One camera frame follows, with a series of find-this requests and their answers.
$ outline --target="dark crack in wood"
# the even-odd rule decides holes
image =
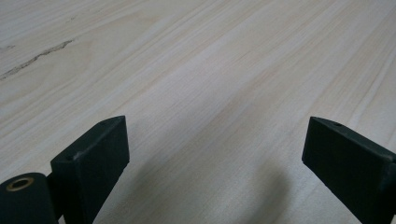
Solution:
[[[6,73],[4,73],[3,75],[1,75],[0,76],[0,80],[3,80],[5,78],[7,78],[7,77],[10,77],[10,76],[14,75],[14,74],[17,74],[23,68],[25,68],[25,67],[29,66],[30,64],[34,63],[35,61],[37,61],[37,59],[39,57],[41,57],[41,56],[45,56],[45,55],[48,55],[48,54],[50,54],[52,52],[55,52],[57,50],[64,49],[68,44],[70,44],[73,41],[74,41],[74,39],[67,40],[67,41],[64,41],[62,44],[59,44],[59,45],[57,45],[55,47],[52,47],[50,49],[44,50],[43,52],[41,52],[38,55],[36,55],[33,59],[27,61],[26,63],[22,63],[22,64],[20,64],[18,66],[15,66],[11,70],[9,70]]]

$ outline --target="round hole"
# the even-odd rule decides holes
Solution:
[[[8,191],[18,191],[21,189],[25,189],[33,184],[35,180],[32,177],[22,177],[17,180],[12,181],[7,185]]]

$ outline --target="wood grain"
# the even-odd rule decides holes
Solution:
[[[301,162],[310,116],[396,149],[393,0],[0,3],[0,180],[126,115],[96,223],[359,223]]]

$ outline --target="screw hole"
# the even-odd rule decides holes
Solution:
[[[33,184],[34,181],[35,180],[32,177],[19,178],[7,185],[7,191],[18,191],[21,189],[25,189]]]

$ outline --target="wooden surface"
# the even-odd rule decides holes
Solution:
[[[0,2],[0,181],[125,115],[96,223],[359,223],[301,162],[310,116],[396,149],[396,1]]]

